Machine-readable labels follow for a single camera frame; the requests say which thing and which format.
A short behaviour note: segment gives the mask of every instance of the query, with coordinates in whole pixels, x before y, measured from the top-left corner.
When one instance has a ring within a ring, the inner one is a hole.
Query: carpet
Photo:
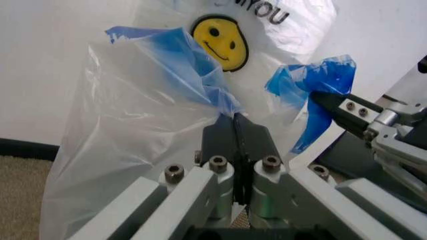
[[[40,207],[52,162],[0,156],[0,239],[39,239]]]

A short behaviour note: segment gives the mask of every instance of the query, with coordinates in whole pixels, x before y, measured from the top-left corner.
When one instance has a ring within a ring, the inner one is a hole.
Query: translucent plastic bag
[[[88,48],[46,182],[41,239],[69,238],[140,176],[157,181],[171,163],[191,169],[203,127],[239,109],[218,62],[188,33],[140,34]]]
[[[138,2],[134,25],[142,28],[184,27],[223,66],[230,92],[241,103],[244,114],[251,121],[266,126],[279,153],[286,155],[304,130],[307,118],[304,113],[299,115],[303,105],[282,101],[266,91],[265,85],[281,66],[309,61],[336,18],[333,1]],[[246,53],[247,59],[242,60],[243,65],[232,68],[224,59],[232,61],[235,57],[232,53],[236,50]]]
[[[219,112],[242,112],[266,126],[282,156],[292,149],[307,121],[297,118],[302,106],[282,101],[265,84],[279,66],[310,57],[336,12],[331,0],[275,2],[141,0],[136,26],[158,29],[116,28],[109,32],[113,44],[89,46],[46,182],[41,239],[70,237],[139,176],[156,181],[171,163],[189,170],[203,128]],[[215,45],[232,49],[234,42],[239,49],[246,42],[247,51],[241,52],[247,55],[237,57],[244,65],[226,70],[213,54],[215,46],[209,50],[188,34],[194,35],[200,17],[212,14],[231,18],[226,23],[244,35]],[[184,30],[160,29],[165,27]],[[128,39],[117,41],[120,36]]]

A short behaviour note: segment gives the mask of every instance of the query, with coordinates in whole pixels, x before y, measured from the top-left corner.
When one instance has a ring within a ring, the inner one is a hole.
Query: smiley face
[[[197,20],[191,35],[204,50],[214,57],[224,72],[237,71],[249,57],[248,44],[237,21],[222,15],[204,16]]]

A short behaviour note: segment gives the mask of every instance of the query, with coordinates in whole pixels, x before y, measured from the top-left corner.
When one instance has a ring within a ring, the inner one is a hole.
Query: bolt
[[[353,109],[355,109],[355,103],[354,102],[348,102],[346,106],[347,106],[347,109],[349,111],[352,111]]]
[[[202,163],[202,151],[197,150],[194,152],[194,164],[200,166],[200,163]]]
[[[217,174],[222,174],[227,170],[227,158],[216,155],[209,159],[209,169]]]
[[[366,130],[363,132],[363,139],[366,142],[371,142],[372,140],[374,140],[375,137],[376,137],[376,134],[373,131]]]
[[[312,164],[309,166],[310,170],[312,170],[317,176],[321,177],[323,180],[328,181],[329,170],[318,164]]]
[[[280,170],[280,165],[282,161],[277,156],[266,156],[262,159],[262,168],[267,173],[276,173]]]
[[[169,165],[164,169],[164,177],[166,182],[178,184],[184,178],[184,167],[180,164]]]
[[[363,118],[366,117],[366,115],[368,115],[368,110],[366,108],[361,108],[359,110],[359,115]]]

